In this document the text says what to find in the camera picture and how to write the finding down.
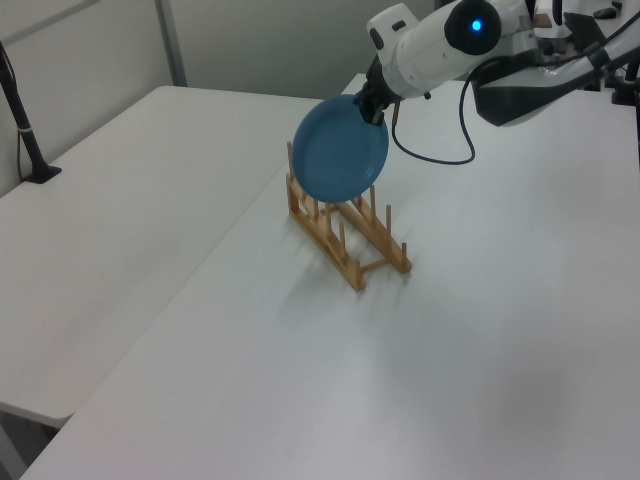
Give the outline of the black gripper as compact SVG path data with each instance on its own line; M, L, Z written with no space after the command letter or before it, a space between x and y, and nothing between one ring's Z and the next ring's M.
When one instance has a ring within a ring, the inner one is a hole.
M366 81L355 94L354 100L364 121L374 126L381 126L385 109L399 98L400 96L387 85L380 60L374 58L366 72Z

